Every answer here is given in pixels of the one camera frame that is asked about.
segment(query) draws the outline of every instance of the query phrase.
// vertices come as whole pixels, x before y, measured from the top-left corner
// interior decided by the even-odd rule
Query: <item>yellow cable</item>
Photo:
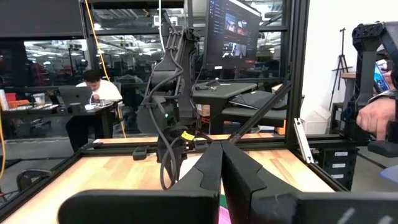
[[[86,8],[87,8],[87,13],[88,13],[88,18],[90,19],[91,30],[93,31],[95,43],[97,44],[97,49],[98,49],[99,52],[102,52],[102,50],[101,50],[101,48],[100,48],[100,44],[98,43],[97,35],[96,35],[96,33],[95,33],[95,30],[94,30],[94,22],[93,22],[93,18],[92,18],[92,16],[91,16],[90,7],[88,6],[87,0],[85,0],[85,2],[86,2]],[[106,71],[105,61],[104,61],[104,57],[103,57],[102,53],[99,54],[99,57],[101,58],[102,68],[103,68],[103,70],[104,70],[106,79],[108,79],[108,81],[110,82],[111,79],[109,78],[108,73],[107,73],[107,71]],[[120,111],[119,111],[119,108],[117,109],[117,112],[118,112],[119,119],[121,119],[122,117],[121,117],[121,113],[120,113]],[[124,132],[124,123],[123,123],[123,121],[121,121],[121,126],[122,126],[123,136],[124,136],[124,138],[126,138],[126,133]]]
[[[0,112],[0,141],[2,148],[2,164],[0,172],[0,180],[1,180],[4,175],[4,171],[6,170],[6,143],[4,142],[4,135],[2,133],[1,112]]]

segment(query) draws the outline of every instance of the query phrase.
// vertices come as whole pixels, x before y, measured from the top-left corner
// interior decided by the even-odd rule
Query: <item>green object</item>
[[[220,196],[220,206],[223,208],[228,209],[227,205],[226,205],[226,198],[225,195],[221,195]]]

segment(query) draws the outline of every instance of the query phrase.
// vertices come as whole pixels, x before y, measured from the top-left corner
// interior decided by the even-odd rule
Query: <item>wooden table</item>
[[[250,137],[255,137],[255,135],[248,135],[245,138]],[[155,139],[146,139],[146,141],[155,141]],[[137,139],[113,139],[112,141],[101,139],[99,141],[104,143],[137,142]],[[252,151],[248,154],[269,172],[301,191],[333,191],[288,150]],[[156,163],[156,156],[149,156],[144,161],[134,161],[132,156],[83,157],[3,223],[57,223],[59,206],[68,197],[83,190],[161,189],[159,169],[160,164]]]

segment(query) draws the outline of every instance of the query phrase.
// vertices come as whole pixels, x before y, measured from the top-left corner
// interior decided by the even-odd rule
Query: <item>computer monitor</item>
[[[378,65],[374,65],[373,79],[374,79],[374,88],[376,89],[377,93],[382,93],[390,89]]]
[[[249,68],[256,63],[261,14],[238,0],[208,0],[203,67]]]

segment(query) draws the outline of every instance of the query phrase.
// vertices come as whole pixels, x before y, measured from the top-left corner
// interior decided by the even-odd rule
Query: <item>metal bracket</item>
[[[294,130],[296,132],[298,144],[300,145],[301,155],[305,159],[305,162],[307,162],[307,164],[314,163],[310,145],[308,145],[307,137],[305,136],[303,122],[300,118],[294,118]]]

